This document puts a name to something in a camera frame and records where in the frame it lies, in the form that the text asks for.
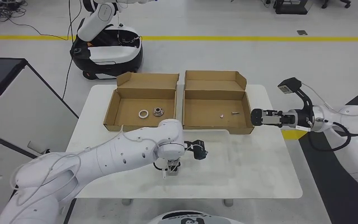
cardboard box lid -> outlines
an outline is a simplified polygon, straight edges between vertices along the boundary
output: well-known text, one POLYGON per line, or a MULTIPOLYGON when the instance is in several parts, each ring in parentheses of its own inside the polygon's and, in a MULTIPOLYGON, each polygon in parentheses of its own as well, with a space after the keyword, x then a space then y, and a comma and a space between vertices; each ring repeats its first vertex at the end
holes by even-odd
POLYGON ((236 71, 185 72, 185 90, 245 91, 246 82, 236 71))
POLYGON ((117 90, 122 88, 155 88, 175 90, 179 74, 131 73, 117 76, 117 90))
POLYGON ((122 98, 172 99, 179 74, 131 73, 117 77, 117 92, 122 98))

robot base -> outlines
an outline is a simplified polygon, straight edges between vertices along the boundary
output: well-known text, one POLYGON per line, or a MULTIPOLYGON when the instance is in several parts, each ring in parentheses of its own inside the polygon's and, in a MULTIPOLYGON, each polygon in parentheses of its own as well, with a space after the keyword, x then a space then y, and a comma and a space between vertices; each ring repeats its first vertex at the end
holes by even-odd
POLYGON ((89 80, 112 79, 126 72, 137 72, 143 60, 139 35, 125 26, 109 25, 88 42, 77 36, 70 53, 89 80))

metal nut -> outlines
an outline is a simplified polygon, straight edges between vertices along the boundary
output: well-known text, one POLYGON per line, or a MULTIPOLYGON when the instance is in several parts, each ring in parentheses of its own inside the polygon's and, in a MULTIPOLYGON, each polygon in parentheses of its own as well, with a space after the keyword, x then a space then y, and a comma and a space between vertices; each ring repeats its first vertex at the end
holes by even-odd
POLYGON ((164 114, 164 110, 162 108, 154 108, 153 115, 154 116, 162 116, 164 114))

yellow floor line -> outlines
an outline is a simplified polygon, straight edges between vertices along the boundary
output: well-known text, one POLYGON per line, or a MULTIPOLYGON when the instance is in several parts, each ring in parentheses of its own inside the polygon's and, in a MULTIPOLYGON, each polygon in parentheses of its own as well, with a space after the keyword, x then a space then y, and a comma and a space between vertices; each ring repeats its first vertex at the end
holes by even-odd
POLYGON ((285 140, 299 140, 307 132, 303 130, 281 130, 285 140))
MULTIPOLYGON (((142 36, 146 41, 358 42, 358 36, 142 36)), ((55 36, 0 35, 0 40, 61 40, 55 36)))

white cabinet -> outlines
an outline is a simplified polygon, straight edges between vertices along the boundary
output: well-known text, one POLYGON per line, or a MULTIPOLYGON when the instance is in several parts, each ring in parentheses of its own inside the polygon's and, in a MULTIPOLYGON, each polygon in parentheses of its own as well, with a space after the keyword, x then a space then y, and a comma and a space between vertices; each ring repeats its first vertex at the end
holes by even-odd
POLYGON ((65 152, 77 120, 26 60, 0 58, 0 211, 12 170, 48 149, 65 152))

